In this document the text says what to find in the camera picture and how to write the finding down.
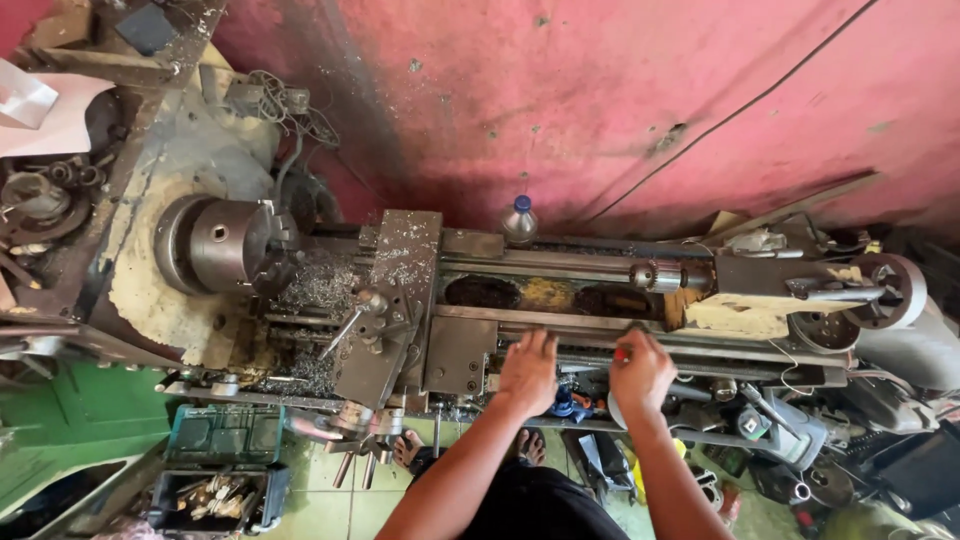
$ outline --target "black cable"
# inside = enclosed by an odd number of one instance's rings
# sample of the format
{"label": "black cable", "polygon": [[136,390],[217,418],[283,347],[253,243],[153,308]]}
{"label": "black cable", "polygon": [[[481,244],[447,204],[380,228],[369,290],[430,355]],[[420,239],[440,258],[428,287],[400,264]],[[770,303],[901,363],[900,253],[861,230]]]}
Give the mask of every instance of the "black cable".
{"label": "black cable", "polygon": [[687,144],[683,149],[681,149],[680,152],[674,154],[669,160],[664,161],[659,167],[657,167],[656,169],[654,169],[653,171],[651,171],[649,174],[647,174],[647,176],[641,178],[639,182],[637,182],[633,187],[631,187],[630,189],[628,189],[626,193],[624,193],[623,195],[620,195],[620,197],[618,197],[615,201],[613,201],[612,203],[610,203],[609,205],[607,205],[606,208],[604,208],[604,209],[598,211],[597,213],[593,214],[593,216],[590,217],[590,219],[587,220],[587,223],[589,223],[589,222],[593,221],[594,219],[600,217],[601,215],[607,213],[608,210],[610,210],[611,208],[615,207],[617,204],[620,203],[620,201],[623,201],[624,199],[626,199],[631,193],[633,193],[638,187],[640,187],[641,185],[643,185],[646,181],[650,180],[655,174],[657,174],[657,173],[659,173],[661,170],[665,169],[668,165],[670,165],[670,163],[673,163],[674,161],[676,161],[677,158],[679,158],[679,157],[682,156],[683,154],[686,154],[686,152],[687,152],[689,149],[693,148],[694,145],[696,145],[698,142],[700,142],[701,140],[703,140],[704,138],[706,138],[707,135],[710,135],[711,133],[717,131],[721,126],[723,126],[723,125],[726,124],[727,122],[730,122],[731,120],[733,120],[734,118],[736,118],[737,116],[739,116],[741,112],[743,112],[744,110],[749,109],[750,107],[752,107],[753,105],[755,105],[756,102],[758,102],[758,101],[760,101],[761,99],[767,97],[767,96],[770,94],[770,92],[776,90],[780,85],[782,85],[783,83],[785,83],[786,80],[789,79],[790,77],[793,77],[794,73],[796,73],[798,70],[800,70],[800,68],[803,67],[804,64],[806,64],[808,61],[810,61],[810,59],[812,59],[813,57],[815,57],[815,56],[817,55],[817,53],[819,53],[821,50],[823,50],[824,47],[826,47],[831,41],[833,41],[837,36],[839,36],[844,30],[847,30],[847,27],[850,26],[851,23],[853,23],[857,18],[859,18],[860,15],[862,15],[865,11],[867,11],[867,10],[868,10],[873,4],[875,4],[876,2],[877,2],[877,0],[868,0],[867,3],[864,4],[862,8],[860,8],[859,10],[857,10],[853,15],[850,16],[850,18],[848,18],[846,21],[844,21],[843,24],[841,24],[839,27],[837,27],[837,29],[834,30],[832,34],[830,34],[829,36],[827,36],[827,38],[824,39],[823,41],[821,41],[819,45],[817,45],[816,47],[814,47],[814,49],[813,49],[812,51],[810,51],[802,60],[800,60],[799,63],[797,63],[797,65],[793,66],[793,68],[791,68],[790,71],[787,71],[787,72],[786,72],[786,75],[780,77],[780,79],[777,80],[775,83],[773,83],[772,86],[770,86],[769,88],[767,88],[767,89],[763,90],[762,92],[760,92],[760,94],[759,94],[757,97],[755,97],[754,99],[748,101],[748,102],[746,103],[746,105],[744,105],[744,106],[741,107],[740,109],[735,110],[733,113],[731,113],[730,116],[727,116],[727,117],[724,118],[723,120],[720,120],[719,122],[716,123],[716,125],[714,125],[714,126],[711,127],[710,129],[708,129],[708,130],[706,130],[705,132],[697,135],[697,138],[691,140],[690,143]]}

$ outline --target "red wall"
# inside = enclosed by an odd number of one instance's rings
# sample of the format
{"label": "red wall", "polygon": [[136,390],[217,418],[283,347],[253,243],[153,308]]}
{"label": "red wall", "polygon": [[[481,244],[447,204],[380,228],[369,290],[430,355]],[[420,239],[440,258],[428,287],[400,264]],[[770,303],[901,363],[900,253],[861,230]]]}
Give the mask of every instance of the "red wall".
{"label": "red wall", "polygon": [[[214,42],[240,70],[308,86],[315,106],[332,100],[347,168],[390,207],[441,210],[450,226],[493,227],[526,192],[546,231],[688,233],[719,209],[764,212],[873,167],[889,178],[815,217],[960,240],[955,0],[879,0],[779,89],[587,220],[863,2],[233,0]],[[678,123],[685,133],[657,150]],[[348,218],[382,209],[345,170],[330,174]]]}

